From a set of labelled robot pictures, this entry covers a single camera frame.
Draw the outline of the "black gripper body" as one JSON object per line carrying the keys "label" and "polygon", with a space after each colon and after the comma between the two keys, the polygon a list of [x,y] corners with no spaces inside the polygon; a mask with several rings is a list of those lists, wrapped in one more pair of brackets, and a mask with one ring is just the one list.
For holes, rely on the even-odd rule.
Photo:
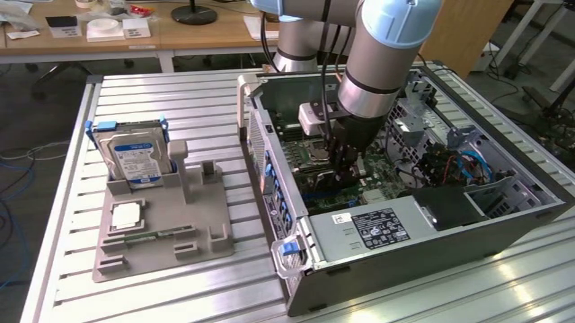
{"label": "black gripper body", "polygon": [[358,158],[374,142],[382,127],[382,116],[378,118],[347,116],[336,119],[331,132],[330,157]]}

